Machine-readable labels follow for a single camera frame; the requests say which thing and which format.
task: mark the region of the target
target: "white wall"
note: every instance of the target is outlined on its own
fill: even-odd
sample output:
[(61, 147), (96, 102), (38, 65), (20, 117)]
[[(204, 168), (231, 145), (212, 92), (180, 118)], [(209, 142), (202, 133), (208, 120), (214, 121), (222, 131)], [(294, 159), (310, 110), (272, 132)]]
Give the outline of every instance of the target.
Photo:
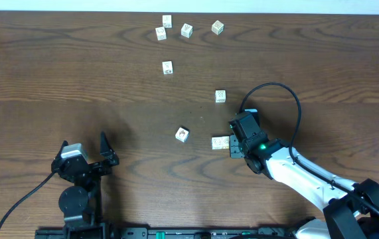
[(0, 0), (0, 10), (379, 15), (379, 0)]

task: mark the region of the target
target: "wood grain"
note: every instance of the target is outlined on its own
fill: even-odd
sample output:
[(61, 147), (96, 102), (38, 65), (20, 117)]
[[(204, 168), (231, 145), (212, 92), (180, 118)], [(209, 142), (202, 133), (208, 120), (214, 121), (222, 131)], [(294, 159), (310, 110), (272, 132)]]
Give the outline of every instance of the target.
[[(225, 31), (210, 31), (220, 19)], [(180, 26), (194, 26), (191, 38)], [(104, 130), (121, 158), (103, 181), (106, 218), (152, 227), (291, 224), (321, 212), (254, 175), (210, 138), (244, 95), (283, 82), (303, 105), (296, 148), (355, 181), (379, 182), (379, 17), (0, 12), (0, 219), (50, 171), (62, 140), (100, 160)], [(161, 62), (172, 60), (164, 76)], [(214, 91), (227, 91), (225, 104)], [(255, 93), (271, 137), (289, 139), (296, 109), (279, 88)], [(190, 129), (186, 143), (174, 138)], [(62, 226), (57, 200), (70, 184), (54, 177), (6, 221), (2, 238), (32, 238)]]

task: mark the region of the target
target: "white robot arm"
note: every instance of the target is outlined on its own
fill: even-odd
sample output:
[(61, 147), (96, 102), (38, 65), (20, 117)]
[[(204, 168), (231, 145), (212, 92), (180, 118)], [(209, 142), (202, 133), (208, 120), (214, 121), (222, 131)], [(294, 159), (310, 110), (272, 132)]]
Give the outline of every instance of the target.
[[(254, 173), (288, 185), (324, 213), (326, 222), (306, 223), (296, 231), (298, 239), (379, 236), (378, 183), (367, 179), (359, 184), (344, 179), (309, 161), (284, 141), (269, 140), (260, 129), (255, 110), (239, 113), (229, 124), (234, 132), (231, 157), (243, 157)], [(369, 212), (370, 218), (356, 219)]]

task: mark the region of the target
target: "block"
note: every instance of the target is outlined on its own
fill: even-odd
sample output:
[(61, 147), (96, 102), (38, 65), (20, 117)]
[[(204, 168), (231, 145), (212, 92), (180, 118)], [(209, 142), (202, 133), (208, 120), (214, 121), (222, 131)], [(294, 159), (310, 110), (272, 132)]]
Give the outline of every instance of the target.
[(163, 27), (171, 28), (171, 15), (163, 15)]
[(192, 26), (185, 23), (182, 27), (181, 34), (189, 38), (192, 35)]
[(173, 74), (173, 64), (171, 61), (163, 62), (163, 72), (164, 74)]
[(216, 33), (216, 35), (219, 35), (224, 29), (223, 23), (221, 23), (219, 20), (217, 20), (213, 25), (211, 26), (211, 31)]
[(158, 40), (165, 40), (165, 39), (167, 39), (164, 27), (157, 27), (155, 29), (155, 32), (157, 33)]
[(229, 136), (212, 137), (211, 148), (212, 149), (229, 149)]
[(223, 103), (226, 101), (226, 91), (216, 90), (216, 103)]
[(180, 127), (179, 130), (176, 132), (176, 139), (178, 139), (184, 143), (187, 140), (188, 135), (189, 135), (189, 131)]

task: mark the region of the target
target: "cable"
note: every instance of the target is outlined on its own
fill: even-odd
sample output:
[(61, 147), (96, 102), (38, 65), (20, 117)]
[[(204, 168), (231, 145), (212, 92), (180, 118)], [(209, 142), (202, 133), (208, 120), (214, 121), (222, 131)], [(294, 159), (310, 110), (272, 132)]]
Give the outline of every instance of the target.
[(261, 85), (255, 87), (250, 92), (248, 92), (248, 94), (242, 100), (242, 103), (241, 103), (241, 106), (240, 106), (240, 113), (243, 112), (243, 110), (244, 110), (244, 104), (247, 101), (248, 97), (251, 94), (253, 94), (256, 90), (258, 90), (260, 88), (263, 88), (264, 86), (280, 86), (282, 88), (285, 88), (287, 91), (289, 91), (293, 95), (293, 97), (295, 99), (295, 102), (297, 103), (297, 109), (298, 109), (297, 123), (295, 124), (294, 134), (293, 134), (293, 136), (291, 138), (291, 141), (289, 142), (289, 147), (288, 147), (289, 155), (291, 156), (293, 162), (296, 163), (296, 164), (298, 164), (300, 167), (302, 167), (304, 170), (306, 170), (307, 172), (311, 173), (312, 175), (314, 175), (314, 176), (320, 178), (321, 180), (323, 180), (324, 182), (330, 184), (332, 187), (335, 187), (335, 188), (340, 189), (341, 191), (347, 193), (348, 196), (350, 196), (353, 199), (357, 200), (358, 202), (360, 202), (361, 204), (363, 204), (364, 206), (366, 206), (367, 208), (369, 208), (372, 212), (375, 212), (376, 214), (379, 215), (379, 208), (375, 207), (374, 205), (372, 205), (368, 201), (364, 200), (363, 198), (357, 196), (352, 191), (346, 189), (345, 187), (343, 187), (342, 185), (338, 184), (334, 180), (329, 180), (329, 179), (323, 177), (322, 175), (316, 173), (315, 171), (311, 170), (310, 168), (306, 167), (304, 164), (302, 164), (300, 162), (300, 160), (298, 160), (297, 157), (294, 156), (294, 154), (293, 154), (293, 143), (294, 143), (295, 136), (297, 135), (297, 132), (298, 132), (298, 129), (299, 129), (299, 126), (300, 126), (300, 121), (301, 121), (301, 104), (300, 104), (300, 101), (299, 101), (297, 95), (295, 94), (295, 92), (290, 87), (288, 87), (288, 86), (286, 86), (284, 84), (281, 84), (281, 83), (277, 83), (277, 82), (269, 82), (269, 83), (261, 84)]
[(231, 237), (229, 239), (250, 239), (250, 238), (257, 238), (257, 239), (294, 239), (294, 237), (272, 236), (272, 235), (265, 235), (265, 234), (239, 235), (239, 236)]
[(27, 193), (27, 195), (25, 195), (22, 199), (20, 199), (17, 203), (15, 203), (11, 209), (9, 209), (9, 211), (3, 216), (2, 220), (0, 221), (0, 231), (1, 231), (1, 227), (3, 225), (3, 223), (5, 223), (6, 221), (6, 218), (8, 218), (8, 216), (10, 215), (10, 213), (18, 206), (20, 205), (22, 202), (24, 202), (25, 199), (29, 198), (31, 195), (33, 195), (33, 193), (35, 193), (36, 191), (38, 191), (45, 183), (47, 183), (49, 181), (49, 179), (55, 174), (55, 172), (52, 172), (43, 182), (41, 182), (35, 189), (33, 189), (31, 192)]

